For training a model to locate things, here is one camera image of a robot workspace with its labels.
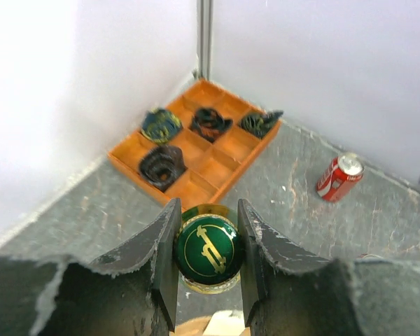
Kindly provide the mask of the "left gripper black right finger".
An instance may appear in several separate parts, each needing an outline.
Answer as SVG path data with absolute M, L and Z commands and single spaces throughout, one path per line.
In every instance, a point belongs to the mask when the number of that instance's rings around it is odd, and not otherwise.
M 252 335 L 420 335 L 420 260 L 319 257 L 237 205 Z

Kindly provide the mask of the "green glass bottle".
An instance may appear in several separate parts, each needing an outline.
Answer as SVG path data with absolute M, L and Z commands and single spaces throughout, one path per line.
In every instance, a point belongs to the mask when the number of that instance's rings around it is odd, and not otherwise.
M 205 295 L 229 291 L 240 280 L 245 252 L 237 214 L 223 205 L 200 204 L 181 219 L 173 252 L 183 283 Z

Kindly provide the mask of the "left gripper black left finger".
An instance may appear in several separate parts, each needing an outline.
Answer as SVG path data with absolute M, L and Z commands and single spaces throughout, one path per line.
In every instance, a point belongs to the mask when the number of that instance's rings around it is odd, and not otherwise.
M 0 255 L 0 335 L 168 335 L 176 322 L 172 256 L 181 202 L 93 262 Z

